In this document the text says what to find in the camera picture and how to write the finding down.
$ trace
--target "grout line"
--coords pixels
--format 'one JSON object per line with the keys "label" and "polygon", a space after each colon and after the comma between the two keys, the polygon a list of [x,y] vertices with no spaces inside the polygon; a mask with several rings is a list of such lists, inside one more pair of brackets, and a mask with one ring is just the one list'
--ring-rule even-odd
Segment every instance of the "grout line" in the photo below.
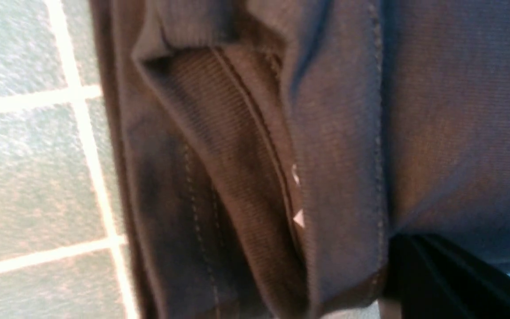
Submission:
{"label": "grout line", "polygon": [[[64,10],[62,9],[62,3],[60,0],[45,0],[45,3],[48,7],[50,26],[56,37],[58,54],[62,62],[62,70],[66,78],[66,83],[69,87],[77,89],[81,87],[80,75],[78,74],[72,40],[68,33],[68,26],[66,24]],[[93,189],[95,190],[95,196],[100,208],[105,232],[108,238],[113,240],[117,237],[115,221],[113,219],[107,189],[105,188],[104,176],[97,154],[96,141],[93,137],[88,105],[85,99],[79,97],[74,97],[71,100],[71,105],[76,118],[82,149],[87,161],[89,175],[92,179]],[[125,305],[126,318],[136,319],[138,318],[136,302],[133,291],[131,290],[129,274],[125,268],[121,249],[119,246],[111,245],[110,247],[113,264],[116,269],[117,281],[121,290],[121,298]]]}
{"label": "grout line", "polygon": [[22,111],[23,109],[34,109],[36,107],[67,103],[72,97],[80,97],[83,99],[101,97],[101,88],[99,85],[88,85],[76,89],[69,87],[66,89],[0,97],[0,113],[16,112]]}
{"label": "grout line", "polygon": [[111,245],[119,246],[126,244],[125,236],[117,236],[113,241],[110,238],[83,242],[80,244],[60,247],[44,252],[36,252],[25,256],[0,261],[0,274],[8,271],[18,270],[24,267],[36,266],[43,263],[58,261],[60,259],[79,256],[102,249],[108,249]]}

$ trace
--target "small white tag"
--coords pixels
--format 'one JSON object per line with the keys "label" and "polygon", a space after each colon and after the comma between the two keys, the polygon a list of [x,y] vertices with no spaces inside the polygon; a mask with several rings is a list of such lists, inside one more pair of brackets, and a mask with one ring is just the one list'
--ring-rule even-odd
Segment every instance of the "small white tag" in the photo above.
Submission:
{"label": "small white tag", "polygon": [[304,212],[299,210],[293,218],[296,224],[299,224],[300,227],[304,228]]}
{"label": "small white tag", "polygon": [[[292,178],[294,178],[294,181],[298,187],[300,187],[300,179],[298,178],[298,174],[296,173],[296,164],[292,165]],[[300,227],[304,228],[304,212],[302,209],[300,209],[294,218],[292,219],[296,224],[299,224]]]}

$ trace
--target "dark fabric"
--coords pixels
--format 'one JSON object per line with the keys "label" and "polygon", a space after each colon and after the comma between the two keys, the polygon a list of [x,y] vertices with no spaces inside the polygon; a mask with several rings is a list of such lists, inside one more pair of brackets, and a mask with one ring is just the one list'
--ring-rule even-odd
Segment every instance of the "dark fabric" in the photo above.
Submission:
{"label": "dark fabric", "polygon": [[390,260],[403,319],[510,318],[510,277],[439,236],[398,235]]}
{"label": "dark fabric", "polygon": [[90,3],[144,317],[364,307],[399,233],[510,269],[510,1]]}

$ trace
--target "gray tile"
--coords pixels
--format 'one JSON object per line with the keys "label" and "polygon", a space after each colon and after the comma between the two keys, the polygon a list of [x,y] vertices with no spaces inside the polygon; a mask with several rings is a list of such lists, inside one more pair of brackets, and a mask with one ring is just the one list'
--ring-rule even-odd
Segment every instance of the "gray tile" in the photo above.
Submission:
{"label": "gray tile", "polygon": [[0,96],[65,85],[42,0],[0,0]]}
{"label": "gray tile", "polygon": [[83,85],[99,82],[97,58],[93,42],[92,19],[88,1],[63,1],[68,31]]}
{"label": "gray tile", "polygon": [[122,318],[109,250],[0,274],[0,318]]}
{"label": "gray tile", "polygon": [[373,303],[367,308],[336,311],[323,317],[324,319],[379,319],[379,306]]}
{"label": "gray tile", "polygon": [[71,108],[0,114],[0,260],[104,236]]}
{"label": "gray tile", "polygon": [[112,143],[109,138],[109,127],[105,115],[104,102],[101,97],[88,99],[89,114],[92,121],[93,137],[96,140],[97,153],[100,158],[101,169],[104,174],[105,186],[111,202],[113,217],[118,234],[125,233],[123,214],[117,186],[117,174],[113,163]]}

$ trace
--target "stitching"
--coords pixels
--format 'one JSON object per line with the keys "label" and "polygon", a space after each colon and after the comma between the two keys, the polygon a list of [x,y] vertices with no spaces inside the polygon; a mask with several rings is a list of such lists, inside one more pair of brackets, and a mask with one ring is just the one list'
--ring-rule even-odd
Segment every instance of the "stitching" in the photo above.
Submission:
{"label": "stitching", "polygon": [[267,63],[269,64],[269,67],[271,68],[271,71],[273,72],[273,75],[275,76],[275,80],[277,80],[277,83],[281,83],[281,66],[278,63],[278,57],[274,55],[273,53],[265,53],[265,60],[267,60]]}
{"label": "stitching", "polygon": [[[253,111],[253,119],[255,120],[255,123],[258,126],[263,127],[264,134],[262,134],[262,139],[268,145],[268,147],[270,149],[269,155],[271,157],[271,161],[273,162],[273,166],[275,167],[275,172],[277,173],[277,178],[279,180],[279,184],[281,185],[281,192],[282,192],[282,195],[284,198],[285,210],[287,211],[287,224],[289,227],[289,232],[291,234],[292,244],[293,244],[293,246],[295,246],[295,250],[297,252],[297,255],[300,258],[300,262],[304,263],[302,254],[300,253],[302,251],[301,243],[298,240],[298,236],[296,236],[296,234],[293,231],[293,228],[292,228],[293,221],[292,221],[292,218],[290,217],[292,214],[294,214],[294,212],[292,212],[292,210],[293,210],[292,197],[291,197],[291,193],[289,192],[289,184],[287,182],[287,178],[289,178],[289,177],[287,177],[288,175],[285,172],[285,170],[283,170],[283,166],[281,165],[281,160],[279,158],[279,154],[277,151],[278,148],[275,145],[275,140],[273,140],[273,138],[271,136],[271,131],[269,129],[269,125],[267,124],[267,121],[265,121],[265,117],[263,116],[263,113],[261,113],[261,109],[260,109],[260,107],[258,107],[257,101],[253,98],[251,91],[245,85],[245,83],[243,82],[243,79],[241,78],[241,75],[239,75],[239,73],[233,66],[233,63],[229,60],[229,58],[227,57],[225,52],[222,51],[221,49],[212,49],[212,52],[214,53],[216,58],[218,58],[218,60],[220,60],[221,63],[223,63],[223,65],[231,73],[231,78],[237,85],[237,88],[239,89],[239,91],[244,96],[245,103],[250,108],[250,110]],[[275,56],[274,54],[270,54],[270,55],[265,54],[265,60],[267,60],[267,62],[270,62],[268,59],[273,60],[276,63],[275,66],[280,68],[280,64],[279,64],[277,56]],[[278,73],[275,73],[275,79],[277,81],[280,81]]]}
{"label": "stitching", "polygon": [[[381,63],[382,59],[382,48],[383,48],[383,40],[381,37],[381,24],[379,21],[379,13],[377,12],[377,7],[374,4],[375,0],[370,2],[368,6],[368,11],[370,14],[371,23],[373,25],[373,34],[374,34],[374,45],[375,45],[375,61],[377,66],[377,85],[379,86],[379,95],[381,94]],[[379,284],[380,275],[382,273],[381,267],[385,262],[384,258],[384,218],[383,218],[383,205],[381,202],[383,201],[383,164],[382,164],[382,156],[381,156],[381,113],[382,110],[379,110],[378,118],[376,121],[376,129],[377,134],[375,137],[375,188],[376,188],[376,202],[377,202],[377,272],[371,280],[370,292],[368,295],[368,301],[372,301],[374,298],[375,291],[377,290],[377,285]]]}
{"label": "stitching", "polygon": [[216,286],[216,280],[214,278],[214,272],[210,267],[210,263],[208,262],[206,248],[204,247],[204,240],[202,239],[202,234],[200,233],[200,223],[198,222],[198,208],[196,206],[196,194],[194,192],[193,184],[192,184],[192,173],[190,171],[190,148],[188,144],[184,145],[184,162],[186,169],[186,184],[188,184],[188,193],[190,194],[190,203],[192,204],[192,211],[194,212],[194,230],[196,231],[196,239],[198,240],[198,244],[200,245],[200,251],[202,253],[202,259],[204,259],[204,263],[206,264],[206,270],[208,272],[208,276],[210,277],[210,283],[212,285],[212,291],[214,293],[214,301],[216,303],[216,319],[220,318],[220,309],[219,309],[219,295],[218,295],[218,287]]}
{"label": "stitching", "polygon": [[225,244],[223,242],[223,234],[221,234],[221,227],[219,224],[219,210],[218,210],[218,199],[216,198],[216,191],[214,189],[214,185],[210,186],[212,193],[212,208],[214,210],[214,224],[216,226],[216,230],[218,231],[218,239],[219,244],[222,248],[225,248]]}

